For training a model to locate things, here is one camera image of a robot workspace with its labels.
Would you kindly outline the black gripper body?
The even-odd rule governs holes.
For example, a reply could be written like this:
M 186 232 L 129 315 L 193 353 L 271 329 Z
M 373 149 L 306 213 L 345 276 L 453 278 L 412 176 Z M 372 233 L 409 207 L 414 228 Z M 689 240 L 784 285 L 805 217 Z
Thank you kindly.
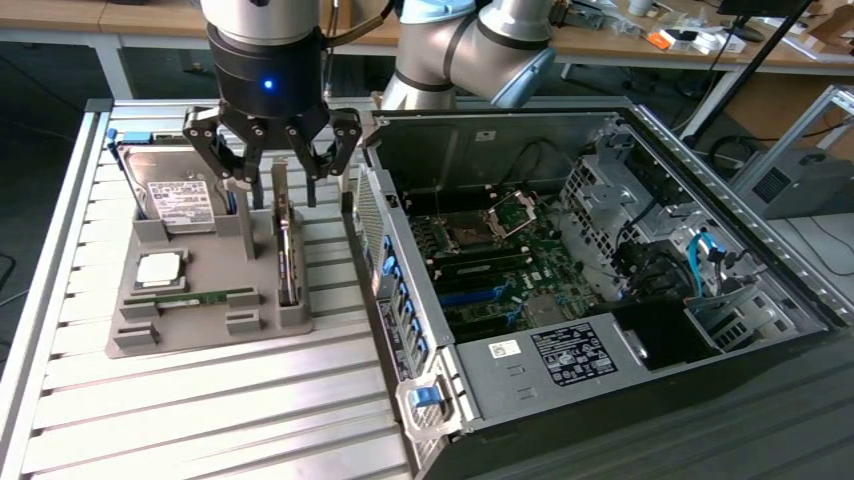
M 237 40 L 210 24 L 207 38 L 222 98 L 222 122 L 233 130 L 293 124 L 321 130 L 330 120 L 322 96 L 324 33 L 314 26 L 295 42 L 277 45 Z

